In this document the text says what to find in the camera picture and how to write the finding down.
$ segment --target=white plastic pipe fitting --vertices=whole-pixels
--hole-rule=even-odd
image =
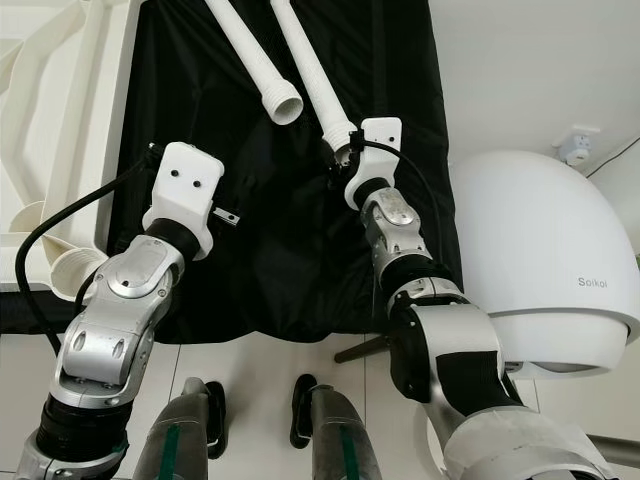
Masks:
[[[340,100],[322,68],[289,0],[271,0],[271,8],[296,62],[304,86],[324,132],[323,139],[338,153],[349,145],[349,133],[356,126],[344,113]]]
[[[251,31],[227,0],[206,0],[251,79],[262,94],[262,105],[274,123],[288,125],[302,112],[302,97],[282,78]]]

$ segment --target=white dome device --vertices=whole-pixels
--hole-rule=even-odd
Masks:
[[[530,152],[451,167],[465,294],[517,377],[613,369],[640,335],[640,273],[613,209],[582,175]]]

